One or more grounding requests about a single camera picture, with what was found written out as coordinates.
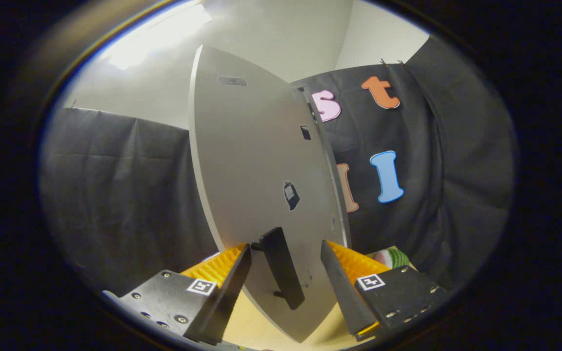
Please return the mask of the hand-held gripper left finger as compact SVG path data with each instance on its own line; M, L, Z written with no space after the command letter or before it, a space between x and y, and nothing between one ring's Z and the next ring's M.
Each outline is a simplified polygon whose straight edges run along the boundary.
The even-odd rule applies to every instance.
M161 270L122 295L103 297L137 327L170 344L216 345L252 264L247 243L218 253L182 273Z

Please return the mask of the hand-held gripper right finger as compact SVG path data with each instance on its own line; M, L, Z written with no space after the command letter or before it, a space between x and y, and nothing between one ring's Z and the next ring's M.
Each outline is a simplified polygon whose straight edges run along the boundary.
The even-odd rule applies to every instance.
M321 262L346 328L357 340L392 337L448 297L410 265L389 268L328 240L321 243Z

